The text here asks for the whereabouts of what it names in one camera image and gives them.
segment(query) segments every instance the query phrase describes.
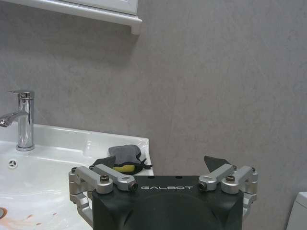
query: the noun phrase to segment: gray wall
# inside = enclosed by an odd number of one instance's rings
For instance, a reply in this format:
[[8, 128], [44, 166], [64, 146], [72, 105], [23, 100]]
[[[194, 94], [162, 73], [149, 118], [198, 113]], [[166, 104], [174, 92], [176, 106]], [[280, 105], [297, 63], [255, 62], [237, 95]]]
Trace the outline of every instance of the gray wall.
[[137, 37], [0, 2], [0, 113], [31, 88], [36, 123], [148, 137], [156, 174], [253, 164], [245, 229], [284, 229], [307, 190], [306, 1], [140, 0], [139, 16]]

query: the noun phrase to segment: logo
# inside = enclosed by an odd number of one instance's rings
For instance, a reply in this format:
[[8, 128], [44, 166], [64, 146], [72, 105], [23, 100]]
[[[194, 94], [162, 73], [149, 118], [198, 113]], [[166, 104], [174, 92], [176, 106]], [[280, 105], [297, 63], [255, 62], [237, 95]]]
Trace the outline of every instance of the logo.
[[156, 187], [156, 186], [142, 186], [141, 189], [143, 190], [191, 190], [193, 186], [167, 186], [167, 187]]

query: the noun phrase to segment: yellow sponge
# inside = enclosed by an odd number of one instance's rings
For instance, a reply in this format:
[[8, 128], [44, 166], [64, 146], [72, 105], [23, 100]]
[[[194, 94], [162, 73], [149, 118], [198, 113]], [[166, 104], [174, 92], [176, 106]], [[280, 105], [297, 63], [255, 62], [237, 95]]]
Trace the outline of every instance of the yellow sponge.
[[113, 169], [120, 173], [131, 173], [134, 171], [135, 166], [134, 165], [124, 165], [122, 167], [113, 167]]

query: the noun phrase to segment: gray cloth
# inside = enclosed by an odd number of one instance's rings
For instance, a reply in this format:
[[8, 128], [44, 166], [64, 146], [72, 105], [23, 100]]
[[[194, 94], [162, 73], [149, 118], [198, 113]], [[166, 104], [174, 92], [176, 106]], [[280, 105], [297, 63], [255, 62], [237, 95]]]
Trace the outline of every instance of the gray cloth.
[[141, 168], [150, 169], [152, 165], [146, 165], [144, 160], [140, 160], [141, 150], [136, 145], [123, 145], [109, 148], [110, 156], [115, 156], [115, 167], [122, 167], [124, 165], [135, 165]]

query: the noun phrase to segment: faucet spout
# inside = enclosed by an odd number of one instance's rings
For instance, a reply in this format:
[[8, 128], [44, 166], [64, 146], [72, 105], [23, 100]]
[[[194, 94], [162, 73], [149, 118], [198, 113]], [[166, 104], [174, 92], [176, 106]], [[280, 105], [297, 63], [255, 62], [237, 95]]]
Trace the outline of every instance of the faucet spout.
[[16, 111], [3, 115], [0, 117], [0, 126], [6, 128], [10, 126], [14, 120], [21, 116], [28, 116], [28, 113], [26, 111]]
[[8, 127], [18, 119], [18, 151], [30, 151], [34, 149], [34, 92], [29, 90], [10, 91], [18, 95], [18, 111], [0, 116], [0, 127]]

